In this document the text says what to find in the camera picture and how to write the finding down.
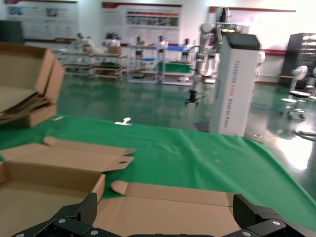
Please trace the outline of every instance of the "black cabinet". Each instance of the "black cabinet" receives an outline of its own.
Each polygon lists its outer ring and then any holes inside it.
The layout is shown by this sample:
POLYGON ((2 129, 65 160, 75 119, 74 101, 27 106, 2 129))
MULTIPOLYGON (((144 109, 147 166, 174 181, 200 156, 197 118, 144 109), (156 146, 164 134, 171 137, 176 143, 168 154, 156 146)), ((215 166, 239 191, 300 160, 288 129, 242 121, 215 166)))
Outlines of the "black cabinet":
POLYGON ((286 55, 279 77, 279 83, 290 87, 292 70, 299 66, 307 66, 308 72, 304 80, 298 81, 297 89, 305 88, 307 78, 313 77, 313 69, 316 65, 316 34, 299 33, 290 36, 286 55))

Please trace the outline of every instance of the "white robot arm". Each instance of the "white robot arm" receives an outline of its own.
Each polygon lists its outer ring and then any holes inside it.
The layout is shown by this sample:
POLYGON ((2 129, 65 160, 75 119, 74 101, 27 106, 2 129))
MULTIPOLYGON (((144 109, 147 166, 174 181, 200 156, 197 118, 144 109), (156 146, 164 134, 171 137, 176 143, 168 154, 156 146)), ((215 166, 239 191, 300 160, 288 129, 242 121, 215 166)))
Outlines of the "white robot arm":
POLYGON ((198 45, 192 48, 194 49, 198 47, 198 52, 196 53, 196 58, 195 58, 196 68, 195 68, 195 74, 193 76, 193 85, 190 88, 190 98, 186 100, 185 104, 195 103, 196 106, 198 105, 198 99, 200 98, 196 98, 197 84, 199 84, 202 81, 202 77, 205 76, 201 74, 201 70, 207 56, 206 45, 209 43, 210 34, 215 34, 215 38, 216 38, 215 51, 217 53, 220 51, 221 45, 223 43, 221 25, 227 24, 228 17, 229 17, 229 9, 227 7, 219 7, 215 15, 216 23, 215 24, 203 23, 200 26, 200 29, 199 29, 200 36, 199 36, 198 45))

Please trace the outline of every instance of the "wheel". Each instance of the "wheel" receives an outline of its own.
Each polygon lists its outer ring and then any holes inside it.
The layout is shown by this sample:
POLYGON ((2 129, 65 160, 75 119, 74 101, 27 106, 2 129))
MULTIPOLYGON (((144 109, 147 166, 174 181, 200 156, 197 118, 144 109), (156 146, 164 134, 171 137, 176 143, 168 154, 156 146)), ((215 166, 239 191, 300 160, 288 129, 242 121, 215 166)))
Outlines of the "wheel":
POLYGON ((300 118, 304 121, 306 119, 304 114, 300 114, 300 118))

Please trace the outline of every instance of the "display board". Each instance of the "display board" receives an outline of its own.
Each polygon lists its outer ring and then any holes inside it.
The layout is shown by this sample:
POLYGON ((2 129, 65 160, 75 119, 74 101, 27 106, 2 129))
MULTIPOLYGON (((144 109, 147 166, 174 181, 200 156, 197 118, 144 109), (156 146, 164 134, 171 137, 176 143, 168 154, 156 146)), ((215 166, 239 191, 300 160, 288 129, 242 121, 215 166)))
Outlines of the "display board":
POLYGON ((117 33, 121 44, 142 40, 158 42, 164 36, 169 45, 178 44, 181 5, 103 2, 103 40, 107 33, 117 33))
MULTIPOLYGON (((218 7, 210 7, 208 22, 215 21, 218 7)), ((249 27, 249 34, 258 37, 267 55, 285 55, 291 34, 296 33, 295 10, 229 7, 229 23, 249 27)))
POLYGON ((78 33, 76 0, 4 0, 6 18, 21 21, 27 41, 71 43, 78 33))

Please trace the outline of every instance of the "stool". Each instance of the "stool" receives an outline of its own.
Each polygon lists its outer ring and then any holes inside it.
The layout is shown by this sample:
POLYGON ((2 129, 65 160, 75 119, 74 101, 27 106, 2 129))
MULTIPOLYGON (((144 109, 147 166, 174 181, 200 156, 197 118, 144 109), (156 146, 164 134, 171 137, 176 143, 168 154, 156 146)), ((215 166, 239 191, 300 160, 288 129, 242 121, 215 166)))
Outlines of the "stool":
POLYGON ((305 100, 302 100, 302 99, 307 99, 311 96, 311 94, 309 93, 304 93, 304 92, 300 92, 300 91, 290 91, 289 92, 290 95, 292 95, 293 97, 295 98, 298 98, 298 100, 293 100, 293 99, 282 99, 282 101, 285 101, 287 103, 292 103, 294 104, 294 106, 287 106, 286 109, 288 109, 287 111, 287 117, 289 119, 292 119, 293 118, 293 114, 294 113, 298 113, 299 114, 299 117, 302 119, 302 120, 305 120, 306 117, 305 117, 305 112, 300 108, 300 104, 301 103, 305 103, 306 101, 305 100))

